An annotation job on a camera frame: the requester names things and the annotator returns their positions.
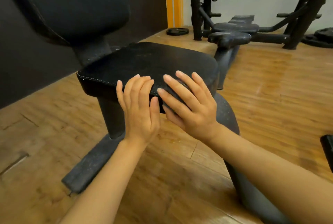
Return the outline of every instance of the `seat cushion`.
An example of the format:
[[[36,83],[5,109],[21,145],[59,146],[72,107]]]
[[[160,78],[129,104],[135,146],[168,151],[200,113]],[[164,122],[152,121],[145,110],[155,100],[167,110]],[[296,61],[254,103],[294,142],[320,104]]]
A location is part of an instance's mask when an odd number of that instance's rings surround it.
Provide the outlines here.
[[[77,72],[86,94],[117,101],[116,85],[123,85],[136,74],[155,80],[150,96],[158,96],[157,88],[164,88],[163,75],[176,77],[177,70],[191,75],[197,72],[210,92],[215,93],[219,80],[217,62],[211,55],[190,49],[151,42],[140,42],[122,48]]]
[[[245,32],[247,34],[255,34],[259,30],[259,25],[250,23],[216,23],[212,28],[212,32]]]

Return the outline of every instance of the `black wall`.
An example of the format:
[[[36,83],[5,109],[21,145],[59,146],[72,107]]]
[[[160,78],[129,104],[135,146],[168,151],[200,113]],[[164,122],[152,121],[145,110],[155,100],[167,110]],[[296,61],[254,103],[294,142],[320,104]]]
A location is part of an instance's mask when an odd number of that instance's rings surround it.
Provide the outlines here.
[[[137,42],[168,27],[165,0],[129,0],[131,18],[109,34],[110,45]],[[0,0],[0,108],[77,70],[71,48],[46,43],[12,0]]]

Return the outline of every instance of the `fingernail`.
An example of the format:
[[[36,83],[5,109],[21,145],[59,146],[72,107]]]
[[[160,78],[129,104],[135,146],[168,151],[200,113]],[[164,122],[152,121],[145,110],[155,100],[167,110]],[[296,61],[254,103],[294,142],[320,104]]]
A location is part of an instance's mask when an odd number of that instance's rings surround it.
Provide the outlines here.
[[[176,74],[179,75],[179,76],[182,76],[184,73],[181,72],[180,70],[177,70],[177,71],[176,71]]]
[[[164,78],[164,81],[171,81],[171,79],[172,79],[169,75],[164,75],[163,78]]]

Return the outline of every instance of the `black leather padding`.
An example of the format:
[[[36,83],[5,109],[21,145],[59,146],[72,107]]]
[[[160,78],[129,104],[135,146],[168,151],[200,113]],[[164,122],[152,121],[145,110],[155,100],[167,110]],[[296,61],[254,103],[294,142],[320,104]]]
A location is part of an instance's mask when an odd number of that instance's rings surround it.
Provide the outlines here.
[[[247,34],[256,34],[259,25],[252,23],[216,23],[212,28],[212,32],[245,32]]]
[[[176,78],[177,70],[188,75],[197,72],[210,92],[212,94],[216,92],[219,68],[211,55],[151,42],[135,43],[107,55],[77,72],[77,77],[86,94],[118,101],[116,94],[118,80],[121,80],[125,87],[127,81],[136,74],[151,76],[155,80],[150,92],[152,98],[159,96],[157,88],[166,87],[163,75],[169,74]]]
[[[55,43],[74,45],[121,28],[128,0],[14,0],[31,26]]]

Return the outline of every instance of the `black metal frame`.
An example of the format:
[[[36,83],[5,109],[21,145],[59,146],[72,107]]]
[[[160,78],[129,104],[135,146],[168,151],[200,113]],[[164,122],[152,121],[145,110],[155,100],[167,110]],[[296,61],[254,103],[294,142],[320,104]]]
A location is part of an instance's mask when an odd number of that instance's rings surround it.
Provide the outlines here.
[[[211,12],[211,1],[191,0],[192,7],[192,25],[194,31],[194,40],[201,41],[202,37],[208,37],[214,23],[211,17],[221,16]],[[296,49],[298,43],[304,37],[306,30],[312,21],[320,18],[318,12],[326,0],[299,0],[295,11],[290,14],[278,14],[277,17],[285,18],[272,27],[261,27],[259,32],[252,36],[251,41],[284,44],[285,49]],[[288,24],[284,34],[265,34],[273,32]]]

